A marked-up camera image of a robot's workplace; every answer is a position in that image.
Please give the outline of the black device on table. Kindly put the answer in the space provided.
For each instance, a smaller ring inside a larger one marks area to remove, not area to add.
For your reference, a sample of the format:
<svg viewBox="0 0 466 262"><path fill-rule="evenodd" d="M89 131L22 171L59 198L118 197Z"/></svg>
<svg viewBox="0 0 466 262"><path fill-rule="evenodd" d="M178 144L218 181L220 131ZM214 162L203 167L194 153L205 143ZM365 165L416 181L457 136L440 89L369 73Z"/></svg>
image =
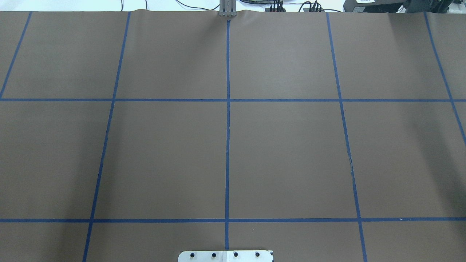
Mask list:
<svg viewBox="0 0 466 262"><path fill-rule="evenodd" d="M464 0L345 0L345 13L465 13Z"/></svg>

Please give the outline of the grey aluminium frame post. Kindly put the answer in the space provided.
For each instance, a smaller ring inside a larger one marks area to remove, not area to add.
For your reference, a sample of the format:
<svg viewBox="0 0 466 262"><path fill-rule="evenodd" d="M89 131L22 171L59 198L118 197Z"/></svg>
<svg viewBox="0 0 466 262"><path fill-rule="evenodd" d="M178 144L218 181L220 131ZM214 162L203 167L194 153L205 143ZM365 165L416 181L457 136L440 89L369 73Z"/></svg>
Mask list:
<svg viewBox="0 0 466 262"><path fill-rule="evenodd" d="M220 0L218 13L220 17L235 17L237 15L236 0Z"/></svg>

